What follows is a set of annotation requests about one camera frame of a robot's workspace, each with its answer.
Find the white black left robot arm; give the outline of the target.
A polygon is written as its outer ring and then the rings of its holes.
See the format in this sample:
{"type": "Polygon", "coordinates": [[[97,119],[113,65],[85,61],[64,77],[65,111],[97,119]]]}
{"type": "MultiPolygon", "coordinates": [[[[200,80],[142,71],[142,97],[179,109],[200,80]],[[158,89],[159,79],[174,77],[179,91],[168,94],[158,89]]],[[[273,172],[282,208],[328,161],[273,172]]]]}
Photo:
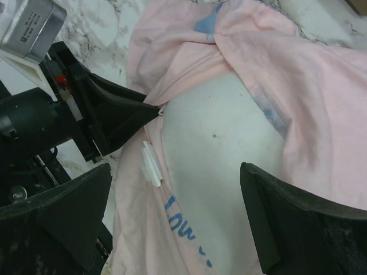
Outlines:
{"type": "Polygon", "coordinates": [[[71,179],[57,147],[86,161],[120,149],[158,116],[145,96],[91,73],[66,44],[40,65],[51,92],[1,87],[1,273],[100,274],[112,251],[103,225],[112,176],[98,164],[71,179]]]}

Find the pink purple printed pillowcase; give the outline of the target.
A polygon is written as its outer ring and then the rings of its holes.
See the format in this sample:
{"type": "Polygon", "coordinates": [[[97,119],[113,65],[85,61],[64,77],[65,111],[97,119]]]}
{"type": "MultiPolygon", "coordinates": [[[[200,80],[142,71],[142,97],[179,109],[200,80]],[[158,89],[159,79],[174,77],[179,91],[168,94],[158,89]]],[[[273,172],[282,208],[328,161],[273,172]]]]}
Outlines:
{"type": "Polygon", "coordinates": [[[119,159],[112,274],[220,274],[174,196],[161,134],[170,100],[229,72],[284,139],[278,179],[366,211],[365,51],[302,38],[260,1],[149,1],[126,82],[159,112],[119,159]]]}

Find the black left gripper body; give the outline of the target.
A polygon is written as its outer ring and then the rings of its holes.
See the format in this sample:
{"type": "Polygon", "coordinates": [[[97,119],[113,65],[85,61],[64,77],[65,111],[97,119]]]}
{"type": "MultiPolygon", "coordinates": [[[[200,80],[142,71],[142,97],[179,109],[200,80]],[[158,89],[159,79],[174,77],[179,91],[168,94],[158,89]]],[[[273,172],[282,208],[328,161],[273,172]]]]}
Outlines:
{"type": "Polygon", "coordinates": [[[85,116],[75,99],[71,74],[67,65],[77,63],[64,42],[55,42],[40,63],[40,69],[50,86],[50,94],[56,97],[54,109],[57,125],[69,140],[73,140],[85,161],[97,163],[101,154],[88,132],[85,116]]]}

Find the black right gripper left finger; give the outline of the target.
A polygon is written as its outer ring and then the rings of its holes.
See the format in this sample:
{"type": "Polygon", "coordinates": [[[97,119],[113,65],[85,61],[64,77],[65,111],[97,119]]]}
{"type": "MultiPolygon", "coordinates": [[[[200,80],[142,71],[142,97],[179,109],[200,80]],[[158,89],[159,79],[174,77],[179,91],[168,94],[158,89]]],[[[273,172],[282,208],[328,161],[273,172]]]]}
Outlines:
{"type": "Polygon", "coordinates": [[[112,250],[102,223],[111,182],[101,164],[1,207],[1,274],[100,274],[112,250]]]}

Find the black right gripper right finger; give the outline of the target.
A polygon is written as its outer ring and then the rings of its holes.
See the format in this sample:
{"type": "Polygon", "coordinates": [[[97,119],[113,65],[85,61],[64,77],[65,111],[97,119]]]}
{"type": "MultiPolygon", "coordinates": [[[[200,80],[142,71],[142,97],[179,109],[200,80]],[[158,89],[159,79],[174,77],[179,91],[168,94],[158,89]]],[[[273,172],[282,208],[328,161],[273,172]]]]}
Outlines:
{"type": "Polygon", "coordinates": [[[263,274],[366,274],[366,211],[321,198],[254,164],[240,185],[263,274]]]}

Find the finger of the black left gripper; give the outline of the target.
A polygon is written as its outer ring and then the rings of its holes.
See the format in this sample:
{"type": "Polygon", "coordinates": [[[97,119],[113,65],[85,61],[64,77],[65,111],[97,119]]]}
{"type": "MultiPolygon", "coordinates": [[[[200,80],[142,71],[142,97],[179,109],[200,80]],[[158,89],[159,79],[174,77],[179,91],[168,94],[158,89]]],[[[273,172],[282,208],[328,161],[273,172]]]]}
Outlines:
{"type": "Polygon", "coordinates": [[[146,98],[144,94],[120,86],[91,72],[87,72],[87,76],[91,89],[98,98],[120,106],[127,104],[142,108],[149,107],[144,103],[146,98]]]}
{"type": "Polygon", "coordinates": [[[103,156],[120,149],[138,130],[158,116],[159,108],[144,103],[102,103],[94,108],[91,133],[103,156]]]}

